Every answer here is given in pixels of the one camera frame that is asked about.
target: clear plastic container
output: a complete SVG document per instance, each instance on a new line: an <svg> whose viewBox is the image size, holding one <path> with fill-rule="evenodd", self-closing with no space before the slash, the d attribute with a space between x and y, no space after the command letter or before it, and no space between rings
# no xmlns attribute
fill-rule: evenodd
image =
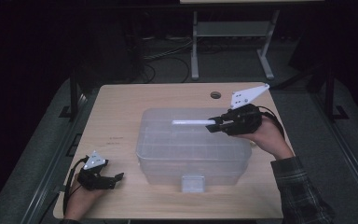
<svg viewBox="0 0 358 224"><path fill-rule="evenodd" d="M223 113L225 108L146 110L136 154L149 184L179 185L183 192L202 192L205 185L235 185L252 154L248 140L209 133L205 124L172 124Z"/></svg>

